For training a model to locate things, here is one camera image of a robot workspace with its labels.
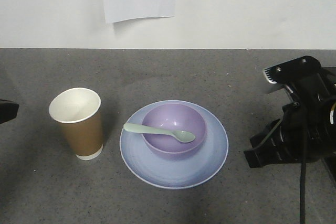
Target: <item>light blue plate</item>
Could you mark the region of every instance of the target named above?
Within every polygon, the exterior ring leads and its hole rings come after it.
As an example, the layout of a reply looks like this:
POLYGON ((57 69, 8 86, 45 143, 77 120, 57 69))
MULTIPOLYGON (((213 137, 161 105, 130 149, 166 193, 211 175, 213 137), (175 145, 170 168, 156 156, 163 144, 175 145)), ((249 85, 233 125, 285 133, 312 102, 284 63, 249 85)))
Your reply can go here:
POLYGON ((191 188, 211 179, 224 165, 228 140, 220 121, 201 106, 174 100, 149 104, 136 111, 127 122, 141 124, 153 108, 172 102, 192 107, 205 120, 206 139, 195 155, 177 161, 158 157, 146 145, 142 134, 125 130, 120 135, 120 152, 129 170, 144 182, 165 189, 191 188))

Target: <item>spoon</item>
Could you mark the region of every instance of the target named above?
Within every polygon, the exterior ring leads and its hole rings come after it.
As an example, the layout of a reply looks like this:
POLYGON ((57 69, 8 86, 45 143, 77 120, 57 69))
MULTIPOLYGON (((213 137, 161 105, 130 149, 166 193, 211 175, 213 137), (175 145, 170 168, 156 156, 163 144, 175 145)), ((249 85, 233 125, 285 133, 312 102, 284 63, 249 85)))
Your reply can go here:
POLYGON ((195 139, 195 135, 189 131, 170 131, 134 123, 125 123, 124 129, 134 133, 169 135, 176 138, 181 143, 189 143, 195 139))

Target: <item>plate rim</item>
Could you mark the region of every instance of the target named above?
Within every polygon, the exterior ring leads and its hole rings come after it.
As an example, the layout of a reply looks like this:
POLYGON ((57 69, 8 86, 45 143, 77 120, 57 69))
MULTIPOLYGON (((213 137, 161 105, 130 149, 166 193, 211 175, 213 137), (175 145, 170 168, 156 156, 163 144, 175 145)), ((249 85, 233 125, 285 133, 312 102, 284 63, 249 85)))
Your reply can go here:
POLYGON ((142 178, 140 175, 138 175, 135 171, 133 171, 133 169, 129 166, 129 164, 126 162, 125 158, 124 158, 124 155, 123 155, 123 152, 122 152, 122 149, 121 149, 121 138, 122 138, 122 134, 123 134, 123 131, 124 129, 121 130, 121 134, 120 134, 120 137, 119 137, 119 149, 120 149, 120 154, 121 154, 121 157, 123 159, 123 162, 126 164, 126 167, 132 172, 132 174, 134 174, 137 178, 139 178, 140 180, 142 180, 143 182, 149 184, 149 185, 152 185, 152 186, 155 186, 155 187, 158 187, 158 188, 162 188, 162 189, 170 189, 170 190, 180 190, 180 189, 188 189, 188 188, 192 188, 192 187, 196 187, 196 186, 199 186, 205 182, 207 182, 208 180, 210 180, 211 178, 213 178, 223 167, 225 161, 226 161, 226 158, 227 158, 227 155, 228 155, 228 150, 229 150, 229 141, 228 141, 228 136, 227 136, 227 133, 226 133, 226 130, 223 126, 223 124, 221 123, 221 121, 213 114, 211 113, 209 110, 207 110, 206 108, 198 105, 198 104, 195 104, 195 103, 192 103, 192 102, 187 102, 187 101, 182 101, 182 100, 163 100, 163 101, 156 101, 156 102, 153 102, 153 103, 150 103, 144 107, 141 107, 140 109, 138 109, 137 111, 135 111, 128 119, 127 119, 127 122, 129 121, 129 119, 131 119, 135 114, 137 114, 140 110, 142 109, 145 109, 146 107, 148 106, 151 106, 151 105, 154 105, 156 103, 162 103, 162 102, 182 102, 182 103, 187 103, 187 104, 190 104, 190 105, 194 105, 194 106, 197 106, 203 110, 205 110, 207 113, 209 113, 209 115, 211 115, 213 118, 216 119, 216 121, 221 125, 222 129, 223 129, 223 132, 224 132, 224 135, 226 137, 226 144, 227 144, 227 147, 226 147, 226 153, 225 153, 225 156, 223 158, 223 161, 222 163, 220 164, 220 166, 218 167, 218 169, 213 172, 210 176, 208 176, 206 179, 196 183, 196 184, 192 184, 192 185, 188 185, 188 186, 180 186, 180 187, 170 187, 170 186, 162 186, 162 185, 158 185, 158 184, 155 184, 153 182, 150 182, 144 178, 142 178))

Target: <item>black cable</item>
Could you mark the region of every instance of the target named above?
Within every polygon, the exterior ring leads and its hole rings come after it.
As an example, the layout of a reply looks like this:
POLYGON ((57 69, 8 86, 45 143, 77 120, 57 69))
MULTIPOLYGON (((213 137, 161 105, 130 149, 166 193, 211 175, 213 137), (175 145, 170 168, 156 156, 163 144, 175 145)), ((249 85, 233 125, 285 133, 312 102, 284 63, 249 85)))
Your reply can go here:
POLYGON ((305 187, 306 187, 306 161, 307 161, 307 137, 308 126, 307 121, 303 120, 303 139, 302 139, 302 160, 301 160, 301 175, 300 175, 300 224, 305 224, 305 187))

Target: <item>cup bottom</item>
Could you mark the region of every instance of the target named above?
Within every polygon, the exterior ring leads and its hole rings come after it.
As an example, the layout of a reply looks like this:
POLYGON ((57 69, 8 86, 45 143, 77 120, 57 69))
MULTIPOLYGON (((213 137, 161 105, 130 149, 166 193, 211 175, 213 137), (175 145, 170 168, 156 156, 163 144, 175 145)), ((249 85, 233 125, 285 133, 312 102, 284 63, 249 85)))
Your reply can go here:
POLYGON ((89 156, 79 156, 79 155, 76 155, 76 156, 81 160, 91 160, 91 159, 94 159, 95 157, 99 156, 99 154, 103 150, 103 147, 104 147, 104 145, 101 145, 100 149, 97 152, 95 152, 95 153, 93 153, 89 156))

